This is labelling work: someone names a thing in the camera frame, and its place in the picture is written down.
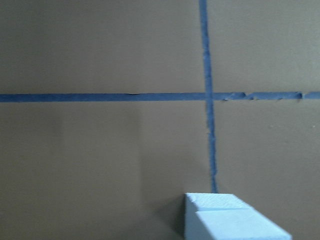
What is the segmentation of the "light blue foam block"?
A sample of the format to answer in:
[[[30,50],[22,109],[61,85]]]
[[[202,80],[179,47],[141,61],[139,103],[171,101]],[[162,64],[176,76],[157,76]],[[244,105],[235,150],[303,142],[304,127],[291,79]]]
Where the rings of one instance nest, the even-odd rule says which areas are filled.
[[[197,211],[187,217],[186,240],[291,240],[292,236],[254,209]]]
[[[184,238],[194,240],[204,230],[197,212],[241,210],[250,207],[234,194],[188,192],[185,194]]]

